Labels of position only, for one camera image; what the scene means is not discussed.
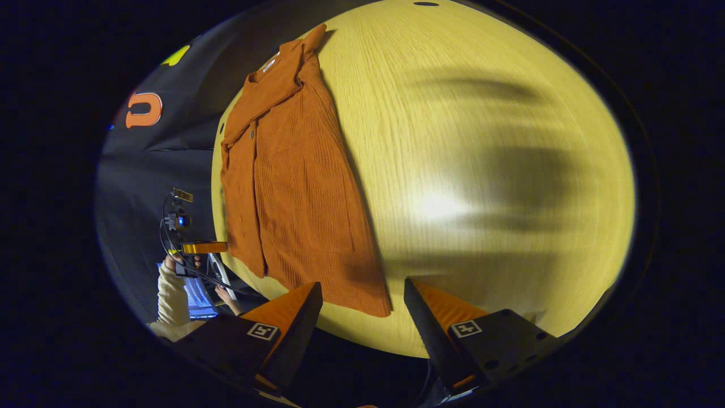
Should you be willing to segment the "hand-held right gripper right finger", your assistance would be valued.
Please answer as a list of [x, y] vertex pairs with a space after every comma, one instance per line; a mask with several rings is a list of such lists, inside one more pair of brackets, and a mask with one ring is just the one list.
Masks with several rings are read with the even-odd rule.
[[557, 337], [509, 308], [485, 312], [455, 295], [409, 278], [403, 297], [448, 392], [490, 388], [558, 347]]

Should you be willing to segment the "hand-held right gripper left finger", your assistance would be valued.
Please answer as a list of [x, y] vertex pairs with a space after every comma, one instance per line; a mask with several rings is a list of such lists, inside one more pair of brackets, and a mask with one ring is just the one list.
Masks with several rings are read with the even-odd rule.
[[323, 305], [309, 282], [243, 313], [212, 318], [190, 334], [190, 360], [225, 382], [280, 397], [305, 356]]

